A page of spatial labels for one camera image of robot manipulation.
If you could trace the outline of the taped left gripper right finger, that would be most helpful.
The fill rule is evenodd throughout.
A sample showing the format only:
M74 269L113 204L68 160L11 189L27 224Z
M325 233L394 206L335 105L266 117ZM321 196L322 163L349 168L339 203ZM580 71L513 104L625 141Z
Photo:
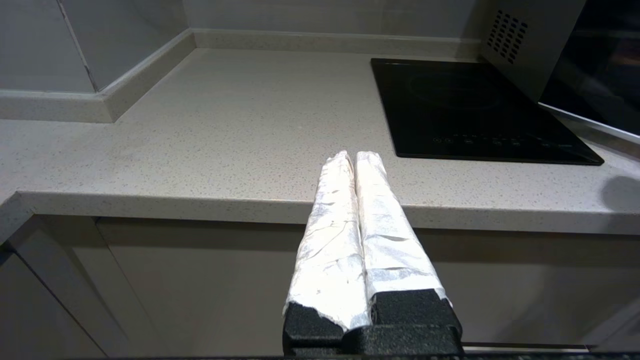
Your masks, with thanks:
M365 289L359 328L384 323L459 328L445 287L391 189L381 156L358 152L355 173Z

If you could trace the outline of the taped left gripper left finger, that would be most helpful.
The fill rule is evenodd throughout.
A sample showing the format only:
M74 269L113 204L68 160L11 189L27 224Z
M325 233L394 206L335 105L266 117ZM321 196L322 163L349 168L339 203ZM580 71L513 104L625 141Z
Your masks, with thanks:
M345 150L320 171L282 315L286 354L338 354L347 333L371 325L355 172Z

